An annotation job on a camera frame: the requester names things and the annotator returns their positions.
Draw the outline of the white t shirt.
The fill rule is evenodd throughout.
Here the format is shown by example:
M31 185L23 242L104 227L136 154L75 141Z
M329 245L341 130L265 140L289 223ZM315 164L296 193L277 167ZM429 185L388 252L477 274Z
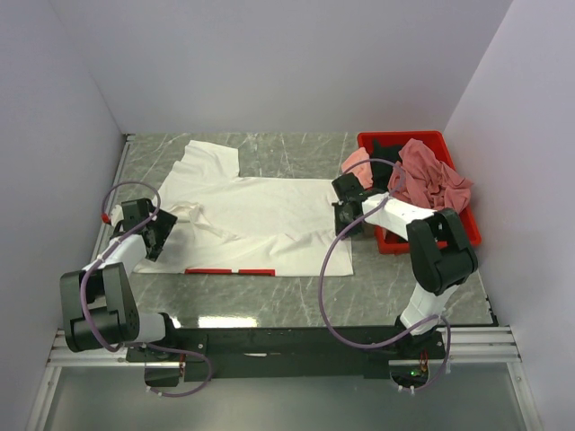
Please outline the white t shirt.
M242 177L230 147L190 141L159 189L177 217L156 261L140 274L264 270L277 277L345 277L351 245L335 238L329 180Z

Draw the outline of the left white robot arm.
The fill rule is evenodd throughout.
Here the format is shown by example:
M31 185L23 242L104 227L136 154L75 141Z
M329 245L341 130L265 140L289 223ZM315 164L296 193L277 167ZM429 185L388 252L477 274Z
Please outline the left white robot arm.
M66 344L77 353L147 343L155 358L167 361L179 352L180 340L168 330L165 313L138 311L128 277L139 263L157 261L177 217L148 198L125 201L120 212L108 248L60 278Z

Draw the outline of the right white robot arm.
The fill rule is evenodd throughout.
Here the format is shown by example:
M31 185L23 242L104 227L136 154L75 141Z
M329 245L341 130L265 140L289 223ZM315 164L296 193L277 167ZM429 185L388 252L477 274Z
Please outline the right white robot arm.
M448 299L478 268L478 260L458 213L416 207L388 192L364 189L352 173L332 182L336 238L326 256L343 239L371 224L408 242L416 280L408 305L398 318L402 329L392 338L397 353L416 357L425 347L424 334L439 323Z

